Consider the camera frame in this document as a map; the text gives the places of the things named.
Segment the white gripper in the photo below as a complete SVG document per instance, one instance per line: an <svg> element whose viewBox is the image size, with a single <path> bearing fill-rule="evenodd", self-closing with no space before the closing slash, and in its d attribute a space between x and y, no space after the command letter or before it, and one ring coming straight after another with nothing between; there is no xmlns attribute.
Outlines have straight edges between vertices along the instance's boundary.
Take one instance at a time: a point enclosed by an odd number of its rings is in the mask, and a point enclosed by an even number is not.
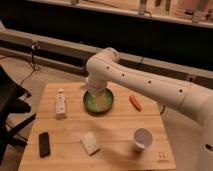
<svg viewBox="0 0 213 171"><path fill-rule="evenodd" d="M95 96L94 99L98 107L104 106L104 99L106 104L113 103L113 94L109 89L106 89L107 83L105 81L95 80L93 78L87 77L85 84L88 92Z"/></svg>

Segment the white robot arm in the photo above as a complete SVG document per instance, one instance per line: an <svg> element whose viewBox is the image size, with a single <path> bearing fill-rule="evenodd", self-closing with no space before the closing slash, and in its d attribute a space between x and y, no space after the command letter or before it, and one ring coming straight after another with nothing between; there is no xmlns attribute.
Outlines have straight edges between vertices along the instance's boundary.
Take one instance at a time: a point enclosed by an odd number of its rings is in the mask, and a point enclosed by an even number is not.
<svg viewBox="0 0 213 171"><path fill-rule="evenodd" d="M114 82L158 101L203 127L195 171L213 171L213 90L192 82L138 71L119 64L119 54L105 48L86 63L87 89L93 95Z"/></svg>

